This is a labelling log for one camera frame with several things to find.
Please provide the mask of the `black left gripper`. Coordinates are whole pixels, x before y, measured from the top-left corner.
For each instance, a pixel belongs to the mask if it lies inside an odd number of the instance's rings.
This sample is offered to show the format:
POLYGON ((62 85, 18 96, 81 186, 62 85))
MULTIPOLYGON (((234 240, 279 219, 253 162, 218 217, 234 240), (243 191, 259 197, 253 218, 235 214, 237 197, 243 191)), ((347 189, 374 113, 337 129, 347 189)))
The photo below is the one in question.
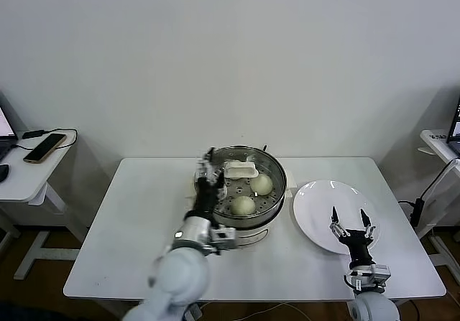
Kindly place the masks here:
POLYGON ((199 217, 217 224, 213 211, 219 199, 218 197, 227 196, 227 185, 224 172, 220 172, 216 182, 211 183, 208 180, 214 180, 214 168, 212 165, 214 147, 211 147, 199 160, 196 170, 196 187, 197 195, 193 208, 185 214, 185 218, 199 217))

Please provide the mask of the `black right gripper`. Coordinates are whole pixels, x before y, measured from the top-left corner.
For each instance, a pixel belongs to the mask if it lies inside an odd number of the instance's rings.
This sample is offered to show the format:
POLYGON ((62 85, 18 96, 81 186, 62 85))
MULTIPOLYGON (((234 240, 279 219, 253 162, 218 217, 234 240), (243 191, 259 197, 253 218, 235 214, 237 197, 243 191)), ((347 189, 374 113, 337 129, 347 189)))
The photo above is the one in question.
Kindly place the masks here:
POLYGON ((374 264, 368 251, 368 245, 372 242, 375 226, 372 225, 370 217, 362 208, 360 209, 360 215, 364 231, 345 229, 339 222, 336 208, 332 207, 329 228, 339 242, 348 248, 351 257, 350 266, 370 266, 374 264))

